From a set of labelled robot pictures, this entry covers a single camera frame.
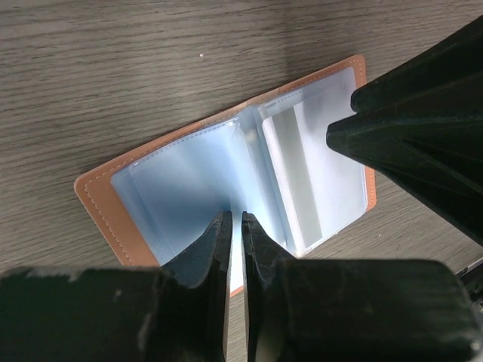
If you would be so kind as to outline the white card with black stripe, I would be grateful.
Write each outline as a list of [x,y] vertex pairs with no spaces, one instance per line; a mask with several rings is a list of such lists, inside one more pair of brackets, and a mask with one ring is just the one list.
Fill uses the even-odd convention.
[[342,103],[266,106],[262,128],[288,218],[293,252],[302,256],[362,216],[365,168],[332,151],[328,126],[353,114]]

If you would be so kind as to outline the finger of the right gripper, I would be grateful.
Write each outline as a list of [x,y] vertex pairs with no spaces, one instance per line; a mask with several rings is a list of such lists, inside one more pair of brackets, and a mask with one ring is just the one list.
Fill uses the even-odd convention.
[[482,241],[482,21],[352,94],[328,147],[402,187]]

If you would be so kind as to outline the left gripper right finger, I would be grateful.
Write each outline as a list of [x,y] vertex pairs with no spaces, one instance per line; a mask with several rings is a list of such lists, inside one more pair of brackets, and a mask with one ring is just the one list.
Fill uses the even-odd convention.
[[287,311],[278,271],[293,256],[268,236],[252,213],[242,214],[241,235],[247,358],[276,361],[285,337]]

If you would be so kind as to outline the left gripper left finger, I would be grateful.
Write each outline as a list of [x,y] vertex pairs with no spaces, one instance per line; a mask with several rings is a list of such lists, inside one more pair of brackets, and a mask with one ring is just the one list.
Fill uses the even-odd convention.
[[223,211],[163,266],[161,361],[225,361],[231,246],[232,213]]

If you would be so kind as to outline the tan leather card holder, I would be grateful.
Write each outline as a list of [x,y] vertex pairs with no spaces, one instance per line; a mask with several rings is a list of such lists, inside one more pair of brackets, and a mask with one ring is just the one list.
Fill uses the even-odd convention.
[[[236,295],[244,286],[244,212],[255,215],[271,239],[296,256],[261,109],[319,101],[352,110],[351,96],[366,81],[364,57],[351,56],[107,161],[82,174],[75,193],[123,265],[165,264],[216,214],[230,211],[230,293]],[[377,190],[374,171],[361,165],[367,212],[377,203]]]

